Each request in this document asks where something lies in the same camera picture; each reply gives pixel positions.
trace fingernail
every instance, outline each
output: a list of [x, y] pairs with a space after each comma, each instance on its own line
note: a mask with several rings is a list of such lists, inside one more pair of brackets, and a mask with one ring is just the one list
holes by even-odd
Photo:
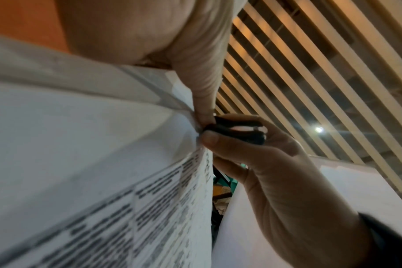
[[204, 145], [214, 146], [219, 140], [219, 134], [207, 130], [201, 135], [201, 141]]

